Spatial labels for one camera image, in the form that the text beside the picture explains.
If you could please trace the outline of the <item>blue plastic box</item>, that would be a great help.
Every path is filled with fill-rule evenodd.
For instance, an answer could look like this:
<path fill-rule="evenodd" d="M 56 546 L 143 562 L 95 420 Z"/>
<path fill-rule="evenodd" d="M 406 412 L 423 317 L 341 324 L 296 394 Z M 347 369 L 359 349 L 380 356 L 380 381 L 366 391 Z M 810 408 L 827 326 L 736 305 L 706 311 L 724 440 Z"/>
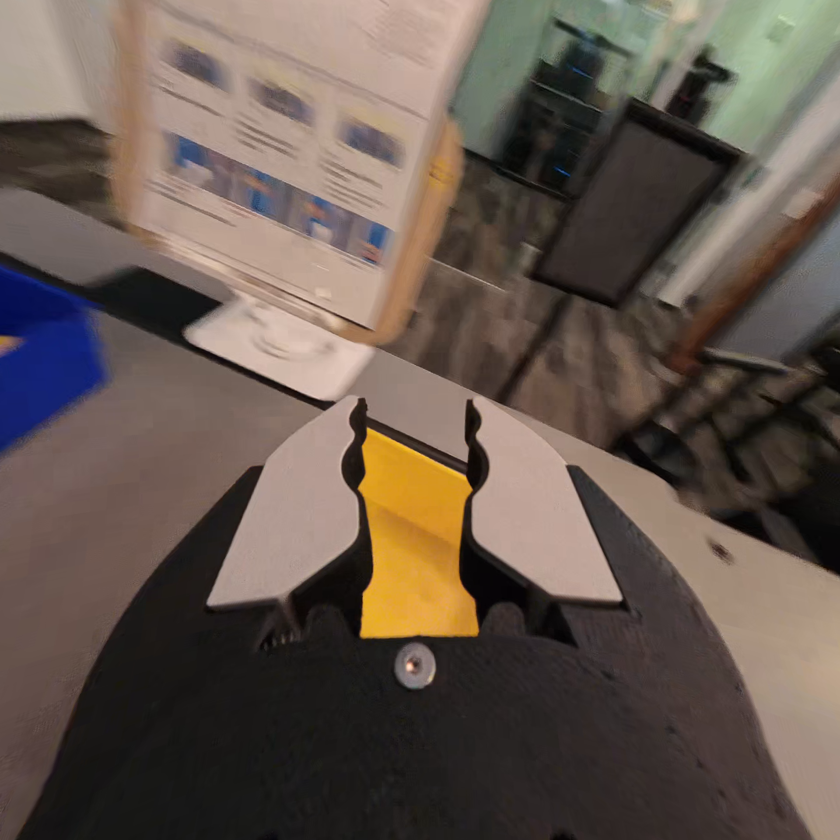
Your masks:
<path fill-rule="evenodd" d="M 1 449 L 104 385 L 93 308 L 66 290 L 1 269 Z"/>

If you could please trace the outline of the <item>white board stand base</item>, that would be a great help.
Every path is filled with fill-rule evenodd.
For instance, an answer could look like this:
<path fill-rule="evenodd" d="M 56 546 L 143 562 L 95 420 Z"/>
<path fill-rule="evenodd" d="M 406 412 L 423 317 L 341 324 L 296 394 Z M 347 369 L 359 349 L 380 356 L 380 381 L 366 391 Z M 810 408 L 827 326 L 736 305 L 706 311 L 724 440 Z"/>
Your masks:
<path fill-rule="evenodd" d="M 373 360 L 375 349 L 294 314 L 237 297 L 183 330 L 199 350 L 319 402 L 334 403 Z"/>

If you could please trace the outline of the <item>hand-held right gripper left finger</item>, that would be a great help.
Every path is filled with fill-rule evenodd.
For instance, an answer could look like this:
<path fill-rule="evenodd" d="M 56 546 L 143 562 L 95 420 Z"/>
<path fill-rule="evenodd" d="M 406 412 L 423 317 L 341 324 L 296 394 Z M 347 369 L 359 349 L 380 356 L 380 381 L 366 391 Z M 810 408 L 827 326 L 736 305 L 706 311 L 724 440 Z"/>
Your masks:
<path fill-rule="evenodd" d="M 360 492 L 367 405 L 344 397 L 265 462 L 206 600 L 214 611 L 279 607 L 306 617 L 331 604 L 360 617 L 373 571 Z"/>

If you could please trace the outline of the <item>yellow plastic box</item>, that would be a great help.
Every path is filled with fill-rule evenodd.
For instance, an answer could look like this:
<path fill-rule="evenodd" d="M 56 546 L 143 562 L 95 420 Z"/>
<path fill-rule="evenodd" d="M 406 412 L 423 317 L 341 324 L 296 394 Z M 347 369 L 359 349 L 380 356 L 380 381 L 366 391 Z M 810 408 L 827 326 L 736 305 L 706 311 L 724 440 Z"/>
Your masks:
<path fill-rule="evenodd" d="M 361 637 L 477 636 L 476 603 L 459 575 L 466 476 L 373 429 L 363 456 L 373 574 Z"/>

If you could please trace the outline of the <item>wooden board with instruction sheet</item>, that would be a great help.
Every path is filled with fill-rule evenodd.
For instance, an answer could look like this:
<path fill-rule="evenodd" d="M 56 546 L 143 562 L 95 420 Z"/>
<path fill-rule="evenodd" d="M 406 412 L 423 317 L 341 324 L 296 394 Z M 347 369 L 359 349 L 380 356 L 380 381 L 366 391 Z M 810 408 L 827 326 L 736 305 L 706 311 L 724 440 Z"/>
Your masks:
<path fill-rule="evenodd" d="M 112 191 L 145 245 L 342 339 L 412 317 L 489 2 L 116 2 Z"/>

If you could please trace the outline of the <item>black framed screen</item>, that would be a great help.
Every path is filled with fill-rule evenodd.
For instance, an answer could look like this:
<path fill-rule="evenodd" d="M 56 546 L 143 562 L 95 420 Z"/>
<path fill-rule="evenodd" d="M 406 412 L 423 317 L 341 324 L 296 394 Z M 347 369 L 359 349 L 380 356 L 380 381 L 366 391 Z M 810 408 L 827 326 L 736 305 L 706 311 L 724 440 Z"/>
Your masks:
<path fill-rule="evenodd" d="M 743 157 L 698 127 L 629 99 L 530 279 L 620 308 Z"/>

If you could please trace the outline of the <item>dark rectangular table plate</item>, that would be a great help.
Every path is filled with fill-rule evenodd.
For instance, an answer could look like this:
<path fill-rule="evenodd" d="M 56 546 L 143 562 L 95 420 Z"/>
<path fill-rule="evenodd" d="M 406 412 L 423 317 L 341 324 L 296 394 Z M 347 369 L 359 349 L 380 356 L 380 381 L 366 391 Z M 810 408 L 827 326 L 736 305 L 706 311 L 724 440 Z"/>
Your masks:
<path fill-rule="evenodd" d="M 188 343 L 189 327 L 221 306 L 198 290 L 139 267 L 96 279 L 83 296 L 104 313 L 179 345 Z"/>

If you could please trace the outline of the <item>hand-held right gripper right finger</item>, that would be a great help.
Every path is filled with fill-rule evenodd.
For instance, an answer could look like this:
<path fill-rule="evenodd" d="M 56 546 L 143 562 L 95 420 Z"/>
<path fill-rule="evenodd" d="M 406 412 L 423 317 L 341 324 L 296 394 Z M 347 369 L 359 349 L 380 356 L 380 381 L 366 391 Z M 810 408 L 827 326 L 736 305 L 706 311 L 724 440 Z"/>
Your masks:
<path fill-rule="evenodd" d="M 560 602 L 618 606 L 623 594 L 565 459 L 484 397 L 465 410 L 462 546 L 504 577 Z"/>

